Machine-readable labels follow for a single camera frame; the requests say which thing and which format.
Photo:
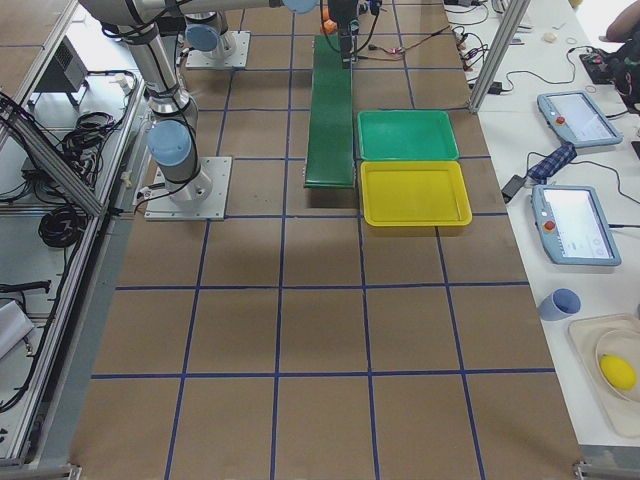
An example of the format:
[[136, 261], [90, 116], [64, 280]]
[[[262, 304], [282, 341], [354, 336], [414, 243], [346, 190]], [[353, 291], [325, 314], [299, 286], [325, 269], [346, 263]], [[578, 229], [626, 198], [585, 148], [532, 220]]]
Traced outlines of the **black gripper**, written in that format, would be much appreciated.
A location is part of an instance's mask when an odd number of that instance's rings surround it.
[[338, 29], [341, 65], [350, 68], [353, 58], [353, 36], [359, 30], [357, 0], [328, 0], [329, 18]]

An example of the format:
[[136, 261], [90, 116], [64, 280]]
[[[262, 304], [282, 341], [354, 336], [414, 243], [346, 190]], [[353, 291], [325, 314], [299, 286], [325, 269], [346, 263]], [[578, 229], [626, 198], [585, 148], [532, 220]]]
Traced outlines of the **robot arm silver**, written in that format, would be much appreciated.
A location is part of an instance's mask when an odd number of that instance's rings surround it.
[[211, 11], [185, 17], [185, 36], [189, 45], [214, 60], [224, 60], [236, 50], [224, 12]]
[[149, 88], [150, 108], [173, 118], [192, 103], [167, 59], [157, 21], [183, 18], [188, 29], [204, 28], [209, 18], [228, 10], [285, 7], [295, 14], [327, 8], [337, 25], [337, 43], [324, 35], [314, 44], [312, 99], [305, 183], [307, 188], [350, 189], [355, 185], [353, 158], [352, 74], [358, 54], [356, 1], [83, 1], [81, 5], [100, 22], [103, 33], [129, 45]]

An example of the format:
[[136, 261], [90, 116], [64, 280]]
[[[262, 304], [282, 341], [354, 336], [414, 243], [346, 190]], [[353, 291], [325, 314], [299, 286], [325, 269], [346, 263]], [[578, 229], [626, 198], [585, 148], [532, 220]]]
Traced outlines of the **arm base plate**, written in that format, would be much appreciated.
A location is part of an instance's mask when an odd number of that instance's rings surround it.
[[192, 70], [244, 69], [250, 37], [249, 31], [229, 30], [219, 34], [212, 29], [190, 29], [186, 33], [190, 45], [186, 67]]
[[186, 186], [165, 183], [156, 168], [154, 182], [161, 187], [144, 195], [144, 218], [148, 221], [222, 221], [230, 184], [232, 158], [200, 157], [200, 172]]

